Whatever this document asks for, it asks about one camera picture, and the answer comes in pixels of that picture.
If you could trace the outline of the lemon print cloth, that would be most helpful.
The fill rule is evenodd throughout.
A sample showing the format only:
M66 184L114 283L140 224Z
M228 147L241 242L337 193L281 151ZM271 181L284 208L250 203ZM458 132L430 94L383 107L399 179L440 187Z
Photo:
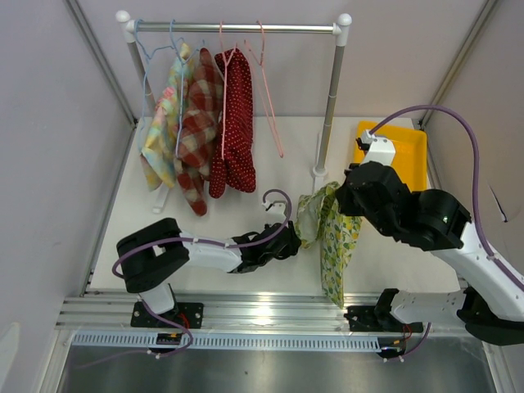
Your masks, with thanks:
M362 219L339 212L336 191L330 182L298 201L296 233L305 249L320 245L320 282L323 294L337 307L344 307L344 272L356 248Z

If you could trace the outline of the red polka dot skirt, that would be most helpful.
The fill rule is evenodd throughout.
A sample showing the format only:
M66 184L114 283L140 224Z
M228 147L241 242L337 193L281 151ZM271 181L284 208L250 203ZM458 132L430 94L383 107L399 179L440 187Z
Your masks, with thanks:
M215 56L221 73L224 63L221 53ZM222 120L219 122L215 153L211 161L209 194L220 198L227 187L252 193L256 189L253 161L254 105L251 68L240 49L228 66L227 126L225 158L221 159Z

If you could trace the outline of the pink wire hanger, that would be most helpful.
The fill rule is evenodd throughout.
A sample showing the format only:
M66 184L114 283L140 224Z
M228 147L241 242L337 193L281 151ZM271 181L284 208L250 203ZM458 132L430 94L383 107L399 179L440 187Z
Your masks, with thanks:
M233 49L230 51L229 55L226 54L224 48L224 23L219 22L219 44L221 49L221 56L224 63L224 98L223 98L223 116L222 116L222 142L220 145L220 155L221 159L225 158L225 142L226 142L226 126L227 126L227 95L228 95L228 66L231 60L234 57L234 53L237 50L237 45L234 45Z
M256 21L257 25L259 26L260 30L260 37L261 37L261 43L260 43L260 53L256 54L254 48L252 47L249 40L244 40L244 47L248 51L249 55L251 56L248 60L248 64L251 68L251 72L253 76L255 77L255 90L260 96L260 100L264 109L264 115L268 122L269 129L271 131L273 141L275 143L275 146L278 151L278 156L280 158L284 157L284 150L282 141L278 132L277 124L276 124L276 116L273 108L273 100L271 97L271 92L269 90L269 83L267 80L267 75L265 72L265 61L264 61L264 54L265 54L265 30L263 27L263 24L258 20Z

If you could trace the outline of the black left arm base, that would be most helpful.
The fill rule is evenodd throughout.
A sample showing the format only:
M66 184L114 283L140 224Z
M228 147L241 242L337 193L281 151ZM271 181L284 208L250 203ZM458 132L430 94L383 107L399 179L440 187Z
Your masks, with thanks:
M175 309L160 314L163 319L188 329L200 329L204 317L204 304L198 302L175 302ZM133 306L130 326L133 328L171 328L172 325L153 317L139 300Z

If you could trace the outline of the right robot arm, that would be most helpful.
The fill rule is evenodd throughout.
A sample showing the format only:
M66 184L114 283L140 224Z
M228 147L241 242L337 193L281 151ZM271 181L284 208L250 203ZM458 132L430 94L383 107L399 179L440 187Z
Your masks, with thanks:
M398 332L423 323L465 327L496 346L523 342L523 282L513 282L505 260L489 255L472 216L439 189L412 192L395 170L378 162L353 164L336 191L344 216L364 217L382 236L428 251L462 276L467 287L442 293L387 288L374 306L351 306L352 331Z

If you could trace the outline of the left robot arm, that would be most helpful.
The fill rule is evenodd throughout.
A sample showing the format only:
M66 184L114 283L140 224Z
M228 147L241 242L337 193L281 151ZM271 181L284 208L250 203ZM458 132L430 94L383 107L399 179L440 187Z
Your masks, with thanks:
M145 301L149 318L167 328L178 317L175 295L167 280L182 267L252 273L272 260L297 255L300 245L291 221L266 224L261 233L217 241L194 237L181 230L175 219L168 218L119 240L119 259L112 270L124 280L127 292Z

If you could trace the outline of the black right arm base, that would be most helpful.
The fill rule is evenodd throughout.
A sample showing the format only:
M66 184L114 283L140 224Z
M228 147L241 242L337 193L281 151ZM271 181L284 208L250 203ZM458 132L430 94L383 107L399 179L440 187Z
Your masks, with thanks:
M352 305L343 314L352 332L424 332L423 323L402 323L388 312L376 311L372 305Z

